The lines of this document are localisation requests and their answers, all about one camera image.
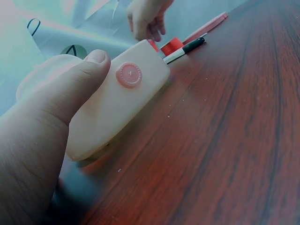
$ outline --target wood grain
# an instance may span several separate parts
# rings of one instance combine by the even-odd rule
[[[299,1],[250,1],[206,40],[93,167],[82,224],[300,224]]]

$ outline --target hand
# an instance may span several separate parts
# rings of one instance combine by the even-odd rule
[[[160,41],[160,34],[165,34],[165,11],[172,3],[173,0],[133,0],[127,8],[127,16],[134,37],[139,41]]]
[[[0,117],[1,224],[39,224],[64,158],[68,126],[110,69],[102,50]]]

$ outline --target black pen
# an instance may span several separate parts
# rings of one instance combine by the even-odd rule
[[[194,50],[195,48],[201,46],[205,42],[205,39],[203,38],[203,36],[204,35],[202,35],[201,37],[198,37],[194,41],[191,41],[190,43],[186,44],[182,48],[177,49],[176,51],[174,51],[170,55],[166,56],[164,58],[164,62],[166,64],[169,64],[170,62],[173,62],[174,60],[180,58],[181,56],[183,56],[187,53],[189,53],[190,51]]]

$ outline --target pink button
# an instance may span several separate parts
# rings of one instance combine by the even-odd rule
[[[117,80],[125,88],[134,88],[142,81],[142,72],[132,62],[123,63],[116,72]]]

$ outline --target white bottle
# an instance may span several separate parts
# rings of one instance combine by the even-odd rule
[[[17,101],[81,62],[72,55],[45,61],[21,82]],[[67,155],[73,161],[84,160],[106,146],[159,91],[169,74],[169,67],[146,40],[113,59],[103,84],[71,120]]]

